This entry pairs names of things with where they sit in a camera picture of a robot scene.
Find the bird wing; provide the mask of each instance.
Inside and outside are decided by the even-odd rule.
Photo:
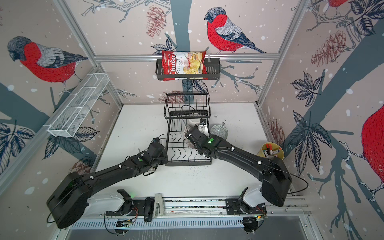
[[[63,51],[60,48],[51,48],[40,44],[37,44],[37,46],[41,51],[41,57],[37,61],[37,64],[44,68],[59,68],[88,59],[87,57],[83,57],[79,54]]]
[[[220,35],[220,37],[232,42],[234,42],[234,40],[236,40],[243,33],[243,30],[236,26],[229,19],[229,17],[227,17],[227,21],[225,22],[224,26],[218,27],[215,30],[216,33]]]

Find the bird head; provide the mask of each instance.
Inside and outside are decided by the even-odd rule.
[[[24,54],[24,47],[31,42],[32,41],[29,38],[23,36],[14,37],[11,41],[9,41],[8,52],[12,60],[25,61],[26,57]]]
[[[219,15],[226,15],[224,8],[214,7],[208,10],[207,14],[204,17],[204,20],[207,20],[209,23],[212,23],[214,19]]]

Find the bird illustration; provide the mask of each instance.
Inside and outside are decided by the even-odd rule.
[[[8,42],[8,51],[13,61],[20,60],[36,77],[51,83],[63,83],[75,75],[75,68],[87,57],[32,42],[29,38],[17,36]]]
[[[259,53],[266,53],[258,49],[227,16],[222,7],[213,7],[208,10],[204,17],[207,20],[208,39],[218,52],[231,51],[235,53],[238,49],[250,48]]]
[[[326,16],[326,13],[329,9],[329,7],[334,7],[336,8],[336,16],[337,14],[341,14],[341,12],[338,12],[338,7],[341,6],[343,3],[347,2],[347,0],[325,0],[325,2],[328,4],[327,10],[324,12],[324,16]]]
[[[360,182],[372,194],[372,198],[368,199],[375,202],[375,193],[380,189],[384,189],[384,106],[372,114],[364,123],[361,130],[361,143],[363,147],[363,154],[356,154],[349,150],[345,142],[341,142],[346,146],[349,155],[353,154],[367,161],[372,170],[381,179],[381,184],[376,189],[370,189],[365,183]]]

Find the gray floor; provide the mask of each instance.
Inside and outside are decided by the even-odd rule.
[[[299,217],[268,217],[255,234],[242,228],[131,230],[114,236],[106,230],[73,230],[67,240],[306,240]]]

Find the white table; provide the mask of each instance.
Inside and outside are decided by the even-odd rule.
[[[256,154],[266,136],[253,103],[212,103],[210,126],[223,121],[227,141]],[[152,138],[167,133],[164,105],[124,105],[96,171],[124,161],[144,150]],[[166,167],[150,176],[140,175],[120,181],[100,193],[125,189],[132,197],[205,197],[240,195],[245,187],[260,182],[248,172],[228,162],[213,159],[210,166]]]

